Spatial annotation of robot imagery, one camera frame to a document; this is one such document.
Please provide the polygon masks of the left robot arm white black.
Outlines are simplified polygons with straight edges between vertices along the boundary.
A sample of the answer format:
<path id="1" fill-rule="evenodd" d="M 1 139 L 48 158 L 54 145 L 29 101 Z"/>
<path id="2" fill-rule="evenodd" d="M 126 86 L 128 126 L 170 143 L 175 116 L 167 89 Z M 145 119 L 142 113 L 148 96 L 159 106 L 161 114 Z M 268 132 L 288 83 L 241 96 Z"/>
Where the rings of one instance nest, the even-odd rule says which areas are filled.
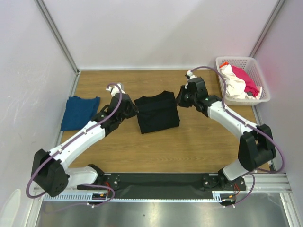
<path id="1" fill-rule="evenodd" d="M 35 153 L 30 182 L 55 197 L 66 188 L 88 184 L 93 189 L 104 185 L 103 171 L 95 165 L 70 168 L 71 163 L 96 142 L 116 130 L 123 120 L 136 116 L 137 109 L 128 94 L 116 94 L 110 104 L 97 113 L 83 129 L 63 144 Z"/>

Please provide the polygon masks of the black t shirt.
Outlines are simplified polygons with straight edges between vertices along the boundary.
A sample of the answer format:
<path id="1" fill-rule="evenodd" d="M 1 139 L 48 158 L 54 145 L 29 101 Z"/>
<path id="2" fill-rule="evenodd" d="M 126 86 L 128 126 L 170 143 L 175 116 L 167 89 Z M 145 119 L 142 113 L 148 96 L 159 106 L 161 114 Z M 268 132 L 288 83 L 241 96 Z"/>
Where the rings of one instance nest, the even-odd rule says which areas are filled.
<path id="1" fill-rule="evenodd" d="M 179 126 L 179 114 L 173 92 L 142 96 L 134 101 L 138 107 L 138 124 L 142 134 Z"/>

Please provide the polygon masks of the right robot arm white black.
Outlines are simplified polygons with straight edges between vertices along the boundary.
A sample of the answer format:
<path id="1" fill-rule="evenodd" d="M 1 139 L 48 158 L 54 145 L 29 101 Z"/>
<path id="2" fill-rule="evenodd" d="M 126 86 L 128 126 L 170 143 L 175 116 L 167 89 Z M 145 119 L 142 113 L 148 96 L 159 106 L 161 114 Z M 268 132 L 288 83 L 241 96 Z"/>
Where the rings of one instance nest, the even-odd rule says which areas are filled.
<path id="1" fill-rule="evenodd" d="M 248 121 L 224 105 L 221 98 L 209 95 L 201 77 L 187 76 L 186 79 L 187 83 L 181 86 L 177 96 L 177 105 L 186 108 L 194 106 L 198 112 L 220 123 L 239 141 L 235 161 L 218 172 L 220 188 L 231 189 L 237 178 L 276 157 L 271 129 L 267 125 L 258 126 Z"/>

